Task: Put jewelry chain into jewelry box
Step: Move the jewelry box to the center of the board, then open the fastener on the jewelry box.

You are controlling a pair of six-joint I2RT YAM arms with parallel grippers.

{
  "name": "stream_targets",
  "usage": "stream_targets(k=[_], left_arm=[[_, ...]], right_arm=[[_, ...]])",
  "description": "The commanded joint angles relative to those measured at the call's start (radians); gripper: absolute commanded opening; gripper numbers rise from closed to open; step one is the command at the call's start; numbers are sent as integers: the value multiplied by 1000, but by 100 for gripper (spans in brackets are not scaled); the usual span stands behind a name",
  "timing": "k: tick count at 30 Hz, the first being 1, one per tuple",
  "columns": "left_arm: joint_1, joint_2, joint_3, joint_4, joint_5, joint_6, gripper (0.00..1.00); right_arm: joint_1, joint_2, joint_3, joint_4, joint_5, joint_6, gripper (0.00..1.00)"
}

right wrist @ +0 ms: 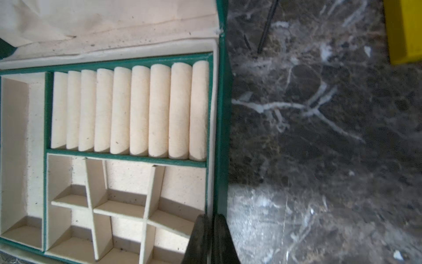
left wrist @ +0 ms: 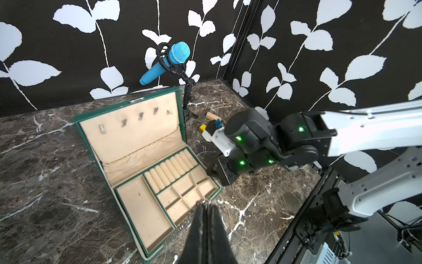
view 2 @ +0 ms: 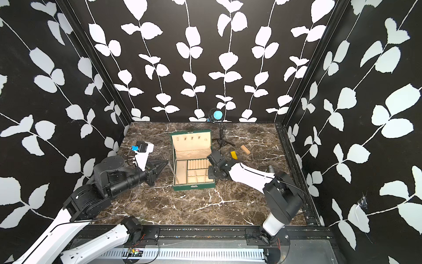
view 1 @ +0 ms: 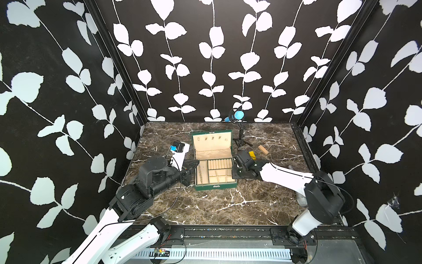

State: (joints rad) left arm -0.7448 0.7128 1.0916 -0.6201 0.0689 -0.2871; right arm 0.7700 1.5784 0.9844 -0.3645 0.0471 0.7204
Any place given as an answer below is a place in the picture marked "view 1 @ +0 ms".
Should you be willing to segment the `green jewelry box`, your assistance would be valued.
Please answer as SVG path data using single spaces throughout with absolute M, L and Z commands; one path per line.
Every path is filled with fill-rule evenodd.
M 194 132 L 191 134 L 196 168 L 197 191 L 231 189 L 237 187 L 232 179 L 233 154 L 231 130 Z

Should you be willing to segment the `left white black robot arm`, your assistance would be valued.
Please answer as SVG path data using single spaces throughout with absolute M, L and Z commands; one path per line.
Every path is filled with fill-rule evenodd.
M 189 186 L 198 160 L 169 162 L 162 156 L 149 158 L 131 182 L 116 192 L 99 224 L 65 260 L 66 264 L 124 264 L 157 242 L 164 242 L 171 227 L 161 216 L 149 220 L 129 239 L 115 241 L 150 207 L 154 198 L 176 183 Z

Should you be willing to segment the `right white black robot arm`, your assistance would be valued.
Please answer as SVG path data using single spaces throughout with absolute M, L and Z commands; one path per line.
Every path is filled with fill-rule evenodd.
M 345 204 L 345 197 L 330 177 L 322 172 L 304 173 L 283 168 L 267 160 L 237 155 L 233 174 L 236 179 L 260 180 L 293 190 L 305 210 L 294 218 L 280 236 L 298 245 L 316 227 L 333 224 Z

